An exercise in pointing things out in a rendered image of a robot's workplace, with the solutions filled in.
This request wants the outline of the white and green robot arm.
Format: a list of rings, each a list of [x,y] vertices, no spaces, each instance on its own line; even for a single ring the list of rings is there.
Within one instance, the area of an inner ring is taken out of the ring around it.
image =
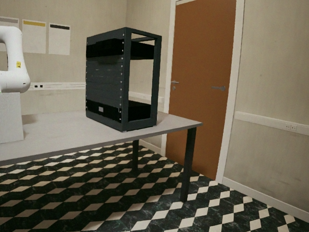
[[[8,71],[0,71],[0,93],[26,92],[30,78],[23,57],[23,34],[16,27],[0,26],[0,43],[7,51]]]

